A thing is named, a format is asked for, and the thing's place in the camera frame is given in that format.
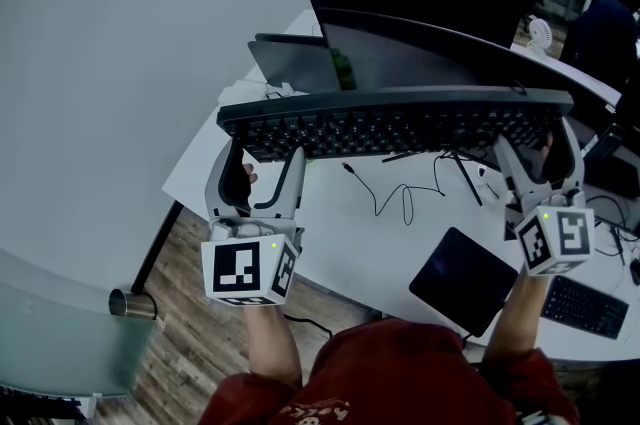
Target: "person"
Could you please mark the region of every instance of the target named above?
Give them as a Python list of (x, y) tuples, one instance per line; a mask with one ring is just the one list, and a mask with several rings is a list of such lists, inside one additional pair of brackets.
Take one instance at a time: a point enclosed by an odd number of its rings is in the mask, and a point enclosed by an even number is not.
[(220, 383), (200, 424), (577, 424), (553, 365), (535, 349), (547, 286), (520, 273), (479, 370), (454, 331), (393, 318), (334, 336), (304, 386), (280, 307), (246, 307), (250, 373)]

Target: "white cube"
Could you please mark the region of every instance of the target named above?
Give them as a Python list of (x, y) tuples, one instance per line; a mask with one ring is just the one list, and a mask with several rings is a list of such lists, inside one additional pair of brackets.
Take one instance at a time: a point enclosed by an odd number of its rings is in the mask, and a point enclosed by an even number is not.
[(286, 235), (203, 242), (205, 294), (232, 306), (284, 304), (298, 256)]
[(516, 226), (515, 233), (530, 275), (564, 274), (592, 256), (593, 210), (538, 206)]

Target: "robotic hand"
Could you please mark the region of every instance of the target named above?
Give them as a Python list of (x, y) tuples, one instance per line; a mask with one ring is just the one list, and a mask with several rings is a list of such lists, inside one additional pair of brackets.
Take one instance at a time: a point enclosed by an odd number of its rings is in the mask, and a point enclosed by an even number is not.
[(578, 141), (565, 119), (553, 132), (545, 160), (553, 184), (532, 176), (509, 140), (494, 144), (500, 170), (513, 193), (505, 220), (508, 238), (517, 238), (530, 275), (563, 274), (587, 261), (594, 250), (594, 215), (586, 208), (584, 162)]
[(233, 306), (284, 304), (304, 229), (293, 220), (300, 207), (306, 159), (289, 153), (266, 203), (249, 206), (251, 183), (235, 140), (215, 161), (205, 187), (209, 241), (202, 244), (207, 297)]

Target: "hand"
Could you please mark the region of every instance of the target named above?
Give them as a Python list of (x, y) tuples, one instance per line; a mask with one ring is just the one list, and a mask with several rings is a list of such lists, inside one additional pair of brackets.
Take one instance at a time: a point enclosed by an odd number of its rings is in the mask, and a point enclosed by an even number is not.
[(553, 134), (550, 133), (549, 135), (547, 135), (547, 144), (546, 146), (543, 146), (542, 149), (540, 150), (542, 152), (542, 160), (546, 160), (547, 157), (549, 156), (549, 151), (551, 150), (551, 146), (553, 145)]
[(244, 167), (245, 172), (249, 176), (251, 185), (258, 181), (258, 175), (253, 172), (253, 164), (244, 164), (242, 167)]

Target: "white wall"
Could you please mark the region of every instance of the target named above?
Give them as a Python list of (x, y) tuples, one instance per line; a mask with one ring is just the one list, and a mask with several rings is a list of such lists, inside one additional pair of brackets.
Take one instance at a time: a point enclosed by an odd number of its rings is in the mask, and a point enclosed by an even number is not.
[(246, 43), (308, 0), (0, 0), (0, 246), (111, 289), (133, 281), (160, 190)]

